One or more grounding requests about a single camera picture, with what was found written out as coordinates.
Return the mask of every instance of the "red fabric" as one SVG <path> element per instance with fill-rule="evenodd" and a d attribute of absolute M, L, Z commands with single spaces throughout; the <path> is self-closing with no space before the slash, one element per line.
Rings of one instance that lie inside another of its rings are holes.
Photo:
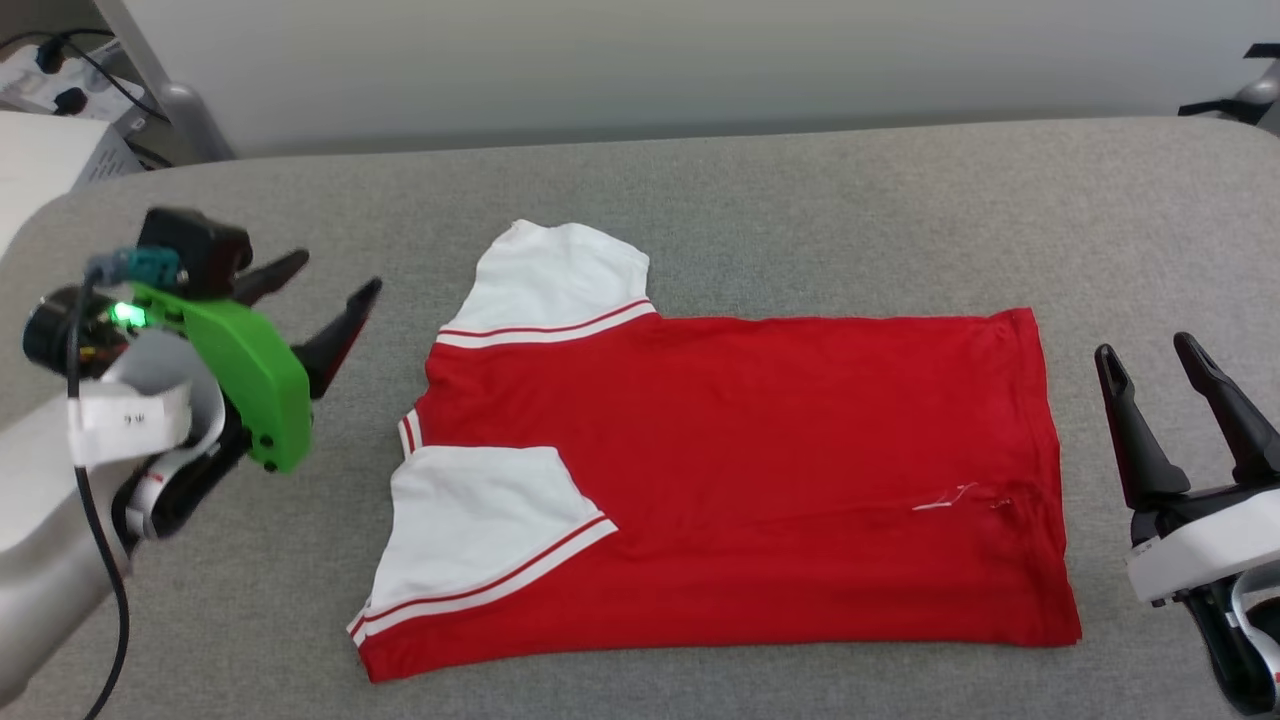
<path fill-rule="evenodd" d="M 1080 637 L 1030 310 L 646 315 L 436 345 L 426 374 L 425 445 L 557 447 L 618 532 L 509 597 L 369 637 L 374 682 L 573 650 Z"/>

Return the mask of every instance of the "black plug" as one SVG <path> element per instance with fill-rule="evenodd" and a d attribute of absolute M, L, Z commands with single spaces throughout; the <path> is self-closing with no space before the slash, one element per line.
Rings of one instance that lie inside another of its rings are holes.
<path fill-rule="evenodd" d="M 88 95 L 78 87 L 64 90 L 54 97 L 54 105 L 58 108 L 55 115 L 78 115 L 88 105 Z"/>
<path fill-rule="evenodd" d="M 40 68 L 40 72 L 54 76 L 63 69 L 63 60 L 67 59 L 67 55 L 63 54 L 65 44 L 67 36 L 55 35 L 36 49 L 36 67 Z"/>

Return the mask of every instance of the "green light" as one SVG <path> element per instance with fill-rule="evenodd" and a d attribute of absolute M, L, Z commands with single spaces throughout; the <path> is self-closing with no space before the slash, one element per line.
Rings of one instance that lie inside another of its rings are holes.
<path fill-rule="evenodd" d="M 128 302 L 116 302 L 111 306 L 111 322 L 125 328 L 147 327 L 147 314 L 142 307 Z"/>

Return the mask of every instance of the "loose white thread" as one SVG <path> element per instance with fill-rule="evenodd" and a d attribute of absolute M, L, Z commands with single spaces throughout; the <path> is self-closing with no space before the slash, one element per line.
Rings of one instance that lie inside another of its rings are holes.
<path fill-rule="evenodd" d="M 956 496 L 952 497 L 951 500 L 947 500 L 947 496 L 943 495 L 936 502 L 929 502 L 927 505 L 916 505 L 911 510 L 933 510 L 934 507 L 951 507 L 951 503 L 954 503 L 955 501 L 960 500 L 960 496 L 963 496 L 965 492 L 969 491 L 969 488 L 972 488 L 972 487 L 974 487 L 978 483 L 969 483 L 966 486 L 956 486 L 956 489 L 960 491 L 960 492 L 957 492 Z"/>

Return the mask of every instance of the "black cylindrical component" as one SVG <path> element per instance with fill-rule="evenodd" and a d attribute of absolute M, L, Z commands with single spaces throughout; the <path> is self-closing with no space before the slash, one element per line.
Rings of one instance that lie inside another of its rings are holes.
<path fill-rule="evenodd" d="M 67 336 L 72 329 L 72 313 L 79 291 L 79 286 L 69 284 L 41 299 L 22 331 L 22 351 L 27 359 L 58 375 L 67 374 Z M 115 300 L 96 292 L 90 297 L 81 322 L 82 347 L 111 351 L 128 342 L 128 337 L 108 320 L 108 311 L 114 304 Z M 93 361 L 96 355 L 83 363 L 82 377 L 97 377 L 106 369 Z"/>

